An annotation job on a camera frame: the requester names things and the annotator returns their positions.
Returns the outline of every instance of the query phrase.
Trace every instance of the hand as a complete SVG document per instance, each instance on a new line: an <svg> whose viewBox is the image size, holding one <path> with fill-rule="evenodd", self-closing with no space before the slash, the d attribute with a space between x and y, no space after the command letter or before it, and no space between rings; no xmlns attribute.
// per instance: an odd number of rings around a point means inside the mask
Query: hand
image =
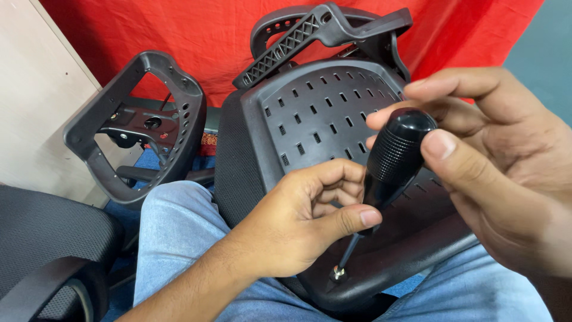
<svg viewBox="0 0 572 322"><path fill-rule="evenodd" d="M218 249L256 277L304 271L336 240L381 223L377 209L361 205L364 174L363 166L346 159L291 171Z"/></svg>
<svg viewBox="0 0 572 322"><path fill-rule="evenodd" d="M433 115L426 165L489 254L525 276L572 277L570 127L502 68L442 70L404 94L412 101L369 115L368 126L381 129L401 107Z"/></svg>

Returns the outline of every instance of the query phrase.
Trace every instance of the red fabric backdrop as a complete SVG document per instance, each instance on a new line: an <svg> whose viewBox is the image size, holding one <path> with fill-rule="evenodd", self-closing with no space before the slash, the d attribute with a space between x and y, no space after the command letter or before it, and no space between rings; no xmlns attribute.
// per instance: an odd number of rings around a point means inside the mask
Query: red fabric backdrop
<svg viewBox="0 0 572 322"><path fill-rule="evenodd" d="M212 106L235 88L231 81L253 58L249 36L270 11L313 0L41 0L102 86L138 52L163 50L195 77ZM452 66L500 65L542 0L339 0L379 15L408 7L413 27L398 38L412 78ZM331 56L315 42L298 63ZM133 93L164 99L160 82L144 79Z"/></svg>

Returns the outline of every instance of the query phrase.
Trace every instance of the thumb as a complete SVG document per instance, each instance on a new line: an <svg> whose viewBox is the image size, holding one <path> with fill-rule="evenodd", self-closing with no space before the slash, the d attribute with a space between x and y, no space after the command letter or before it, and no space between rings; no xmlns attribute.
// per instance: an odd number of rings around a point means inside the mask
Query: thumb
<svg viewBox="0 0 572 322"><path fill-rule="evenodd" d="M429 168L485 210L506 208L522 187L501 173L486 156L455 135L436 129L425 136L421 153Z"/></svg>
<svg viewBox="0 0 572 322"><path fill-rule="evenodd" d="M324 217L314 219L313 225L322 233L328 245L357 231L371 228L382 222L379 210L368 205L351 205L340 208Z"/></svg>

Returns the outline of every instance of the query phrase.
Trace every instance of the blue jeans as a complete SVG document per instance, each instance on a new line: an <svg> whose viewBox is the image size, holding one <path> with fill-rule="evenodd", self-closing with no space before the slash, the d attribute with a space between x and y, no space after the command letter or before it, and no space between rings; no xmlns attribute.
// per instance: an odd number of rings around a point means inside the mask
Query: blue jeans
<svg viewBox="0 0 572 322"><path fill-rule="evenodd" d="M189 181L162 184L141 209L134 305L191 266L230 228L207 189ZM274 278L240 293L218 321L335 321ZM436 265L411 293L376 321L551 321L528 279L477 245Z"/></svg>

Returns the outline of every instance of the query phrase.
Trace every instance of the blue carpet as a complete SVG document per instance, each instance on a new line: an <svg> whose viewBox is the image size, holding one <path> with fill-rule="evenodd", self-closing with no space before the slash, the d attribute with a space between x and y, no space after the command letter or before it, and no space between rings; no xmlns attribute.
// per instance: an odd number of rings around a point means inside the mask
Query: blue carpet
<svg viewBox="0 0 572 322"><path fill-rule="evenodd" d="M157 155L151 149L145 149L143 154L135 163L136 167L140 168L148 168L148 169L155 169L159 170L159 159ZM199 156L196 157L193 162L192 170L200 170L200 169L207 169L212 168L215 166L215 157L214 156ZM139 189L146 185L145 182L137 182L137 184L133 187L134 189ZM214 191L214 185L210 184L207 186L210 191ZM125 227L126 231L131 231L137 228L137 223L139 223L141 212L128 210L123 208L122 206L110 201L104 208L104 211L108 214L115 216ZM120 269L124 266L127 266L135 261L134 257L129 258L118 258L115 263L113 264L112 272ZM397 297L401 297L409 292L411 292L421 281L423 281L424 276L421 274L417 274L415 276L410 277L409 279L394 285L383 293L391 294ZM115 321L125 312L127 312L131 306L133 305L133 294L135 290L135 282L128 283L123 285L122 287L114 290L110 295L109 301L109 311L102 319L103 322L111 322Z"/></svg>

